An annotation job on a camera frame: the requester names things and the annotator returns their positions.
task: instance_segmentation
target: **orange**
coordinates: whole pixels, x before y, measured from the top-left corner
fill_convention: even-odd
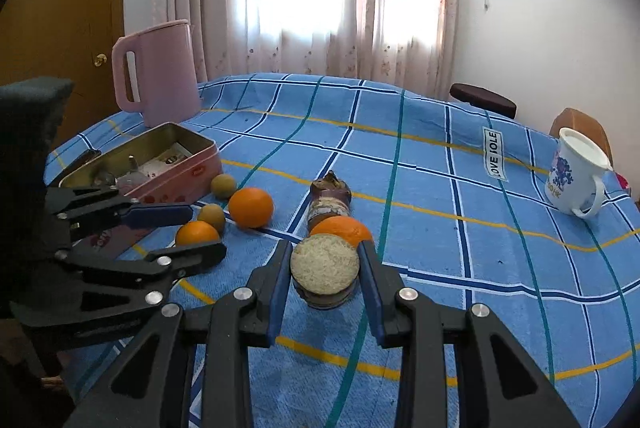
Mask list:
[[[271,220],[273,199],[260,188],[242,188],[229,199],[228,210],[241,228],[261,228]]]
[[[373,240],[371,232],[362,222],[345,215],[326,218],[311,230],[309,236],[316,233],[336,234],[354,248],[363,240]]]
[[[175,245],[186,246],[200,242],[220,240],[220,235],[212,225],[202,220],[192,220],[181,226],[175,234]]]

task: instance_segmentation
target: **pitcher handle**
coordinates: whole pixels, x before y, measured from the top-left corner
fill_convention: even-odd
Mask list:
[[[584,213],[579,208],[573,208],[572,212],[574,212],[577,217],[584,219],[593,217],[593,215],[595,215],[599,211],[602,203],[604,202],[604,183],[602,182],[602,179],[599,176],[594,175],[593,182],[596,183],[596,196],[593,199],[591,209],[588,212]]]
[[[127,52],[136,53],[140,35],[123,36],[111,50],[111,67],[113,68],[113,88],[116,93],[116,103],[125,112],[142,112],[141,101],[131,101],[127,97],[126,80],[124,76],[124,58]]]

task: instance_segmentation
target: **blue checkered tablecloth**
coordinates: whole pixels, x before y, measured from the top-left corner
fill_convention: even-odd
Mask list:
[[[353,216],[371,230],[384,264],[436,302],[487,304],[582,426],[609,421],[638,377],[640,347],[640,214],[613,174],[601,211],[584,222],[545,199],[556,140],[496,114],[329,76],[228,76],[200,90],[204,111],[184,125],[215,140],[225,171],[267,190],[276,209],[260,231],[230,222],[226,259],[178,284],[174,301],[187,308],[211,302],[244,284],[278,239],[299,242],[308,185],[333,169],[353,190]],[[485,167],[485,128],[502,134],[505,181]],[[51,154],[46,180],[86,148],[105,152],[144,130],[139,114],[97,123]],[[211,201],[204,196],[194,208]],[[123,257],[170,245],[175,230],[155,230]],[[290,289],[277,344],[250,351],[257,427],[393,426],[400,352],[377,347],[363,307],[358,291],[321,312]],[[125,344],[73,351],[64,377],[75,398]],[[203,354],[199,347],[193,426],[200,423]],[[451,351],[447,371],[455,426]]]

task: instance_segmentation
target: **pink pitcher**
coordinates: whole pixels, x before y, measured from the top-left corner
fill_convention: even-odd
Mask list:
[[[124,57],[136,55],[140,101],[127,97]],[[198,82],[187,20],[161,23],[119,38],[111,51],[116,102],[125,112],[141,112],[145,126],[181,122],[200,112]]]

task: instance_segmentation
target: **dark stool seat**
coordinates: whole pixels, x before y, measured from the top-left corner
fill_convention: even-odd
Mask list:
[[[516,117],[516,109],[518,107],[513,101],[500,94],[486,90],[486,88],[454,83],[449,89],[449,94],[459,101],[471,103],[473,106],[483,110],[490,110],[511,119]]]

